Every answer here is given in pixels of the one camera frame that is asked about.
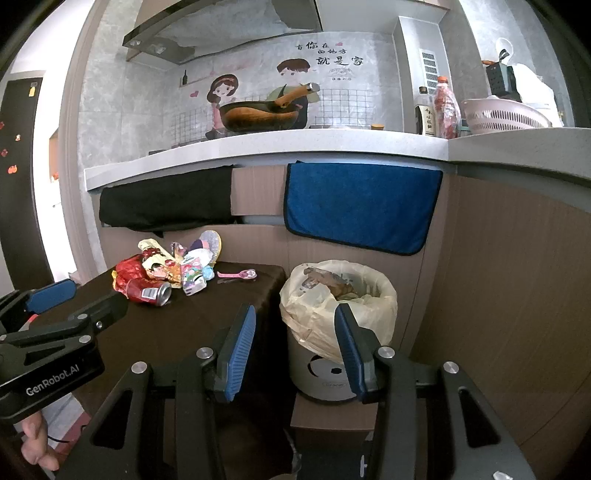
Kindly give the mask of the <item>person's left hand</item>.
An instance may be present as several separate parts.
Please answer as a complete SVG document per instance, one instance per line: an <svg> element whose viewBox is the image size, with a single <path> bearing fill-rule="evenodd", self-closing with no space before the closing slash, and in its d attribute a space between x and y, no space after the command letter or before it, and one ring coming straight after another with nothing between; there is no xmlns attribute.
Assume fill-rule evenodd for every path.
<svg viewBox="0 0 591 480"><path fill-rule="evenodd" d="M60 468L55 451L48 444L47 422L41 412L36 412L21 421L24 441L21 453L31 465L56 472Z"/></svg>

